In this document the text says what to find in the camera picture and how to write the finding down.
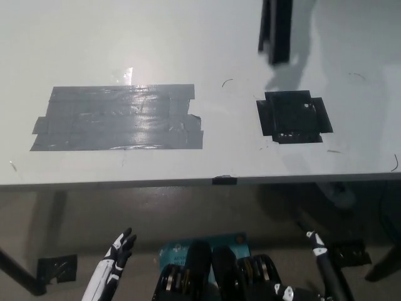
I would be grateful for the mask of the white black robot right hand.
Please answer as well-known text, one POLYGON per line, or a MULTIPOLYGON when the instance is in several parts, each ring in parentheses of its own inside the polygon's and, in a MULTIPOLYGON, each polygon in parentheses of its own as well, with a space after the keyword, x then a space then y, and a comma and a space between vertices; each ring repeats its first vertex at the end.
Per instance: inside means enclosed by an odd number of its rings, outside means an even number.
POLYGON ((350 300, 346 290, 341 284, 340 278, 329 257, 329 251, 316 231, 307 231, 306 237, 311 243, 311 250, 315 256, 323 283, 325 295, 313 293, 310 290, 296 288, 289 285, 275 283, 272 285, 272 295, 275 300, 350 300))

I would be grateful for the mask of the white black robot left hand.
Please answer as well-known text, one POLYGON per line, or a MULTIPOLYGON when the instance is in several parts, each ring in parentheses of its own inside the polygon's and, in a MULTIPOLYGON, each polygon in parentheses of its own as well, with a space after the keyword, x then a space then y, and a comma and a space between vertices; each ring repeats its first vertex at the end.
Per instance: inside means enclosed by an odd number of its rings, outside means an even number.
POLYGON ((82 301, 111 301, 137 239, 127 228, 109 247, 91 276, 82 301))

